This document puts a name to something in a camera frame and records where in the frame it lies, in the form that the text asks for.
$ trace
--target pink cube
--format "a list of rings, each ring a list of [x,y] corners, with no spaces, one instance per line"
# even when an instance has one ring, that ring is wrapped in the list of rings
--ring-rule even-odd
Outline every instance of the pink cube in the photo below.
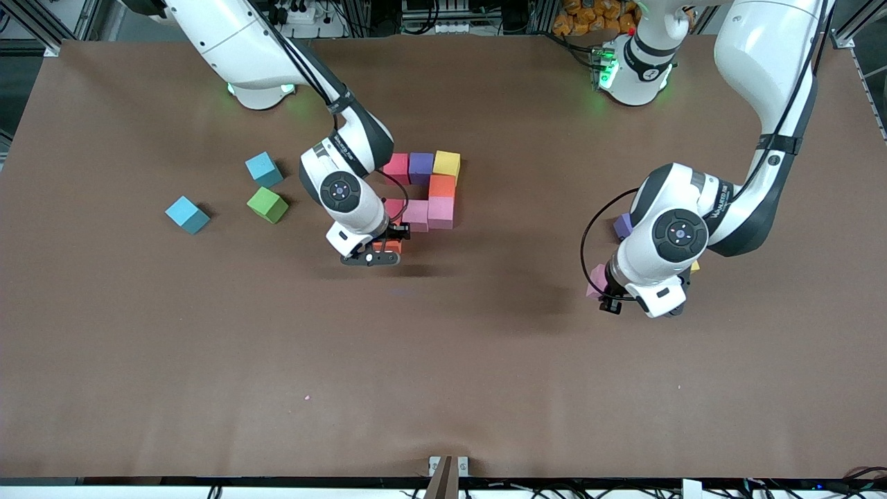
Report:
[[[428,232],[428,202],[421,199],[411,199],[406,205],[403,220],[410,224],[411,232]]]
[[[385,200],[385,212],[388,213],[389,218],[394,218],[397,216],[397,213],[400,212],[404,207],[404,200],[402,199],[386,199]]]
[[[605,288],[607,287],[607,274],[605,269],[606,266],[604,264],[599,264],[592,269],[592,273],[590,274],[592,282],[595,286],[600,288],[601,291],[605,290]],[[597,300],[600,299],[600,296],[601,294],[597,291],[597,289],[593,288],[592,285],[589,284],[588,290],[585,291],[585,297]]]
[[[428,228],[452,229],[454,198],[433,196],[428,198]]]
[[[407,153],[394,153],[391,161],[382,167],[382,171],[394,177],[403,186],[410,185],[410,155]],[[395,183],[385,177],[385,183],[393,186]]]

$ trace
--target purple cube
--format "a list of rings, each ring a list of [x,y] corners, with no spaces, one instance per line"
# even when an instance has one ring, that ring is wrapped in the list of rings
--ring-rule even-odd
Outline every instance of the purple cube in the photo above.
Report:
[[[619,218],[616,219],[616,222],[613,223],[613,228],[616,229],[616,235],[619,236],[619,241],[625,239],[632,233],[632,218],[628,213],[623,213],[619,215]]]
[[[414,186],[428,186],[434,167],[435,156],[433,154],[410,153],[410,183]]]

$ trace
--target green cube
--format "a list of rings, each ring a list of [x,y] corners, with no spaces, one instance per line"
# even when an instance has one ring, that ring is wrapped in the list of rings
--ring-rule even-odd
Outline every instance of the green cube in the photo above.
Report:
[[[247,206],[252,208],[256,215],[272,224],[278,223],[289,208],[286,201],[264,187],[259,187],[259,190],[255,191],[253,197],[247,201]]]

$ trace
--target brown table surface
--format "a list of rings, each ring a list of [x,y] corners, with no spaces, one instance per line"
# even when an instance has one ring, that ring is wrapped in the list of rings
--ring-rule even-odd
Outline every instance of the brown table surface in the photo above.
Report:
[[[759,133],[692,37],[651,105],[541,38],[318,43],[399,151],[463,154],[457,227],[342,266],[296,176],[329,130],[241,107],[189,44],[65,44],[0,175],[0,473],[837,477],[887,462],[887,148],[847,51],[760,250],[706,254],[685,314],[585,299],[589,217],[672,161],[741,181]],[[392,187],[380,188],[394,194]],[[197,236],[163,211],[205,203]],[[610,216],[627,209],[627,202]],[[591,262],[616,247],[593,231]]]

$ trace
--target power strip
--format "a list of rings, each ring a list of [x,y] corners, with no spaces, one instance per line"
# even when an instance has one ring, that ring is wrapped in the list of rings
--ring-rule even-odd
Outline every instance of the power strip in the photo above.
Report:
[[[444,21],[435,24],[435,34],[444,33],[468,33],[471,25],[466,20]]]

